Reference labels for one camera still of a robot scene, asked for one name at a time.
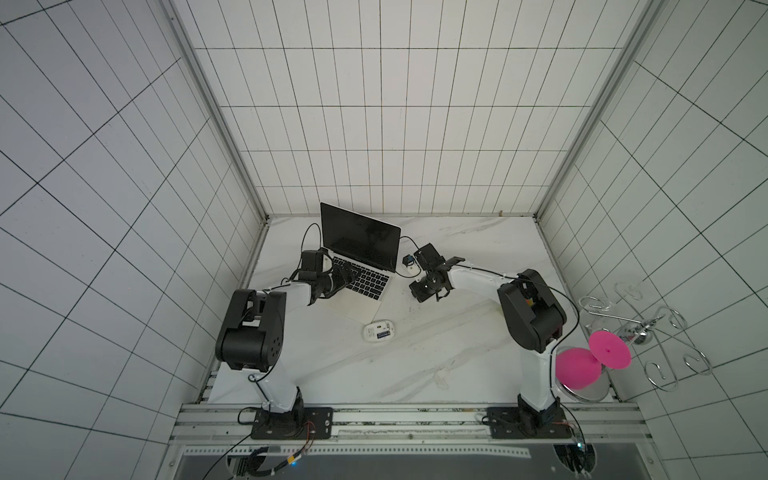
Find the silver laptop black screen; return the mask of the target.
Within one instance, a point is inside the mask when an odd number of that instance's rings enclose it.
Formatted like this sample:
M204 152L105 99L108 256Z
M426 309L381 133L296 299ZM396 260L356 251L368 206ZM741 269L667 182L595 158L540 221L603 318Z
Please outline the silver laptop black screen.
M396 273L401 228L328 203L320 205L322 246L351 276L326 305L362 324L378 313Z

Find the white wireless mouse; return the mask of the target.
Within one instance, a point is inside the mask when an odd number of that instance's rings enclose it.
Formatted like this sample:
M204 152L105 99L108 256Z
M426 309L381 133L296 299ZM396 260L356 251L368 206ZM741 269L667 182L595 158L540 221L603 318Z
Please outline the white wireless mouse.
M388 341L394 337L395 326L390 320L379 320L367 324L362 331L362 338L371 343Z

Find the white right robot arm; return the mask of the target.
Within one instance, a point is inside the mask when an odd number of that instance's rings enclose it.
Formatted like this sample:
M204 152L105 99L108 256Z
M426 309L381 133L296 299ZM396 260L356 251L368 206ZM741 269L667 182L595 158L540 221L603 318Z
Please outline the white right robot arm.
M522 385L513 425L533 435L561 412L554 392L554 351L562 341L567 314L538 271L506 275L466 265L462 257L444 258L432 244L414 253L424 277L409 289L420 303L441 300L454 290L466 290L499 304L507 331L522 349Z

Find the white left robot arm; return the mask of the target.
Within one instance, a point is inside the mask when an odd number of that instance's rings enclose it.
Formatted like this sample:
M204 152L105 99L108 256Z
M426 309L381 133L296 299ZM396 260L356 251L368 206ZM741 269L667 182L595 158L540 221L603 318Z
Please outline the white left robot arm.
M232 294L215 342L215 357L241 373L261 395L262 409L290 414L298 422L303 400L279 364L289 313L328 300L351 285L357 274L335 264L328 250L304 250L288 281L265 290Z

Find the clear glass bowl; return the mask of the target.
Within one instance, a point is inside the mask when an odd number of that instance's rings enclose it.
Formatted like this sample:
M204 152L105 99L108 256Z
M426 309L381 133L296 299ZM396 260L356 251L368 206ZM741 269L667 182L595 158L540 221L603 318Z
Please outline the clear glass bowl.
M608 375L589 349L566 348L556 355L554 366L558 386L577 401L599 403L608 396Z

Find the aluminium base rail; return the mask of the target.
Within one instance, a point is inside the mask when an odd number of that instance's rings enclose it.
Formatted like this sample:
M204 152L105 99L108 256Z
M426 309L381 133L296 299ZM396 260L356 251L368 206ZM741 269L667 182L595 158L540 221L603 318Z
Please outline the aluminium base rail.
M273 437L239 404L191 404L178 414L170 445L184 454L246 454L267 446L290 455L490 454L528 457L532 445L652 440L637 406L567 404L551 426L516 433L508 410L484 404L337 404L311 422L312 433Z

